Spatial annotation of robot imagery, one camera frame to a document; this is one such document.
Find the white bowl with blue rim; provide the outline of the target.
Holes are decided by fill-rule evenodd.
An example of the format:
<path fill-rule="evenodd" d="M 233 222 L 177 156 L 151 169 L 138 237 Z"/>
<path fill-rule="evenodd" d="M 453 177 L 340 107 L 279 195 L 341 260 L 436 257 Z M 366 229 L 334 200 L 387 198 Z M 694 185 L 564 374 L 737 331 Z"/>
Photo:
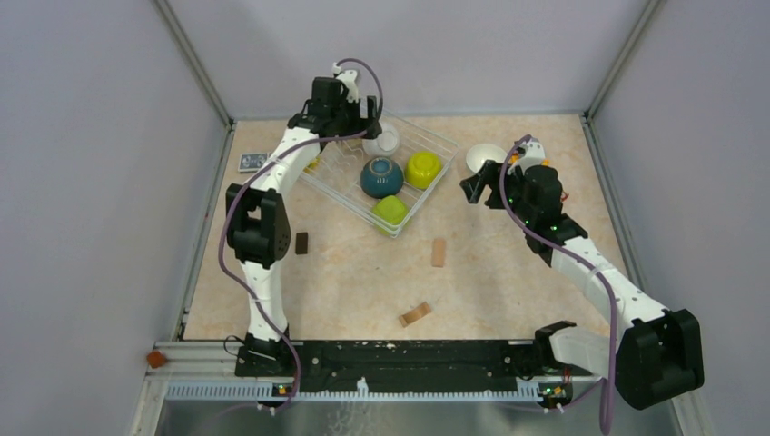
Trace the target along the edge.
<path fill-rule="evenodd" d="M 471 146 L 465 156 L 466 166 L 472 174 L 478 173 L 486 161 L 502 163 L 507 152 L 496 144 L 476 144 Z"/>

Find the white wire dish rack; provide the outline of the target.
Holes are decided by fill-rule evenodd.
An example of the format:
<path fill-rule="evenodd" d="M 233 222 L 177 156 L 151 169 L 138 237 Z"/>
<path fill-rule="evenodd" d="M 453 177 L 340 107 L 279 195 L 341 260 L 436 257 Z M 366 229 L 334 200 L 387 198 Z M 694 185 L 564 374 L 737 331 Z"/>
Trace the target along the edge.
<path fill-rule="evenodd" d="M 404 217 L 395 223 L 389 223 L 373 212 L 379 201 L 364 193 L 360 186 L 360 173 L 372 159 L 372 156 L 366 153 L 361 139 L 327 145 L 315 166 L 307 168 L 301 174 L 301 179 L 378 228 L 381 233 L 395 238 L 439 185 L 456 157 L 459 146 L 450 139 L 400 118 L 390 111 L 383 113 L 380 122 L 385 131 L 395 132 L 398 144 L 390 159 L 398 164 L 403 172 L 407 171 L 409 159 L 414 154 L 430 152 L 439 160 L 439 171 L 428 186 L 422 188 L 405 182 L 396 194 L 405 205 Z"/>

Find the round lime green bowl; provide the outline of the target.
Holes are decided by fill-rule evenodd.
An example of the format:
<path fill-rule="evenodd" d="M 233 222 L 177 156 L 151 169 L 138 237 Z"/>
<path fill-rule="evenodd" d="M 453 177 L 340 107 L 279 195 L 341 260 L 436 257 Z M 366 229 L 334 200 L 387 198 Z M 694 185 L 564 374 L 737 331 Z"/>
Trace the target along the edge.
<path fill-rule="evenodd" d="M 437 154 L 430 151 L 416 152 L 407 161 L 404 180 L 406 184 L 425 191 L 439 176 L 442 168 L 443 164 Z"/>

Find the white ceramic bowl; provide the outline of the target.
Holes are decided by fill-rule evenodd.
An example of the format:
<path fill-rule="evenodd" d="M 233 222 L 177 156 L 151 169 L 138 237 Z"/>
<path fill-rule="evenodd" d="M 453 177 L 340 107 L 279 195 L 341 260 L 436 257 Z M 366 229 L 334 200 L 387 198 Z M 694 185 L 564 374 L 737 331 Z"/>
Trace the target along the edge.
<path fill-rule="evenodd" d="M 381 133 L 375 139 L 361 141 L 363 151 L 369 156 L 393 156 L 400 148 L 400 134 L 390 123 L 381 123 Z"/>

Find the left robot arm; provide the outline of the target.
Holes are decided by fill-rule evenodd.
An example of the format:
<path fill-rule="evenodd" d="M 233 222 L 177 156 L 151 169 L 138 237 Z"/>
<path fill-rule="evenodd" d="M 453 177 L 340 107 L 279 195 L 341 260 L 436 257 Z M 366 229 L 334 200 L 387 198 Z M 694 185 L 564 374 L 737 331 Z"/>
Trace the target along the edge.
<path fill-rule="evenodd" d="M 334 141 L 380 136 L 381 100 L 369 96 L 360 110 L 357 70 L 316 77 L 311 97 L 287 123 L 276 149 L 252 178 L 226 192 L 220 247 L 231 248 L 250 295 L 250 323 L 244 347 L 270 375 L 286 372 L 291 351 L 288 321 L 281 302 L 281 261 L 292 231 L 284 203 L 292 187 L 325 146 Z"/>

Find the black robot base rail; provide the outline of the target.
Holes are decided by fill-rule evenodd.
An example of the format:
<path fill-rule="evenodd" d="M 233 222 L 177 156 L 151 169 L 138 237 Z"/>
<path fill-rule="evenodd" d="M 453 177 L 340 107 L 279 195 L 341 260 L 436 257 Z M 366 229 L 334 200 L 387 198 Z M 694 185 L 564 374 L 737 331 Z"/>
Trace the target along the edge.
<path fill-rule="evenodd" d="M 524 382 L 586 371 L 547 361 L 531 341 L 248 341 L 237 353 L 242 378 L 300 378 L 302 393 L 347 392 L 365 381 L 373 393 L 493 393 Z"/>

